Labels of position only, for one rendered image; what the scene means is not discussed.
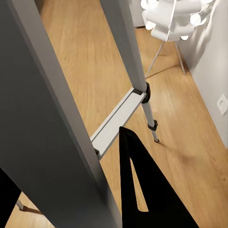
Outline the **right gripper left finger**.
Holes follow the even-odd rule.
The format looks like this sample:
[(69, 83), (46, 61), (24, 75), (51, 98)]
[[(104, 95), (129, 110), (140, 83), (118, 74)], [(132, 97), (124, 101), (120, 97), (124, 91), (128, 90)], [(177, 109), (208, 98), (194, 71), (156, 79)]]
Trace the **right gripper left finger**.
[(0, 228), (5, 228), (21, 192), (22, 190), (0, 168)]

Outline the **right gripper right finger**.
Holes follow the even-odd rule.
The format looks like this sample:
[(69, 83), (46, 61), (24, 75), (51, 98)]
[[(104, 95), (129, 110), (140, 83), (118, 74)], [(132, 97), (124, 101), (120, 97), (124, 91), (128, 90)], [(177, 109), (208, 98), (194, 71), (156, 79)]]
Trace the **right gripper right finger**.
[[(123, 228), (199, 228), (137, 134), (119, 128)], [(130, 158), (149, 212), (138, 210)]]

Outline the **camera tripod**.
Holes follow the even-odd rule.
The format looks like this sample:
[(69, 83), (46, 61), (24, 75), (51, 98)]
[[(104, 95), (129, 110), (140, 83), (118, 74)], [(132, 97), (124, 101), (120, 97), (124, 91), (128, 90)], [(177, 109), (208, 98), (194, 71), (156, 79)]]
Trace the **camera tripod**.
[(140, 104), (159, 143), (129, 1), (99, 1), (132, 88), (89, 137), (35, 1), (0, 0), (0, 168), (55, 228), (123, 228), (100, 160)]

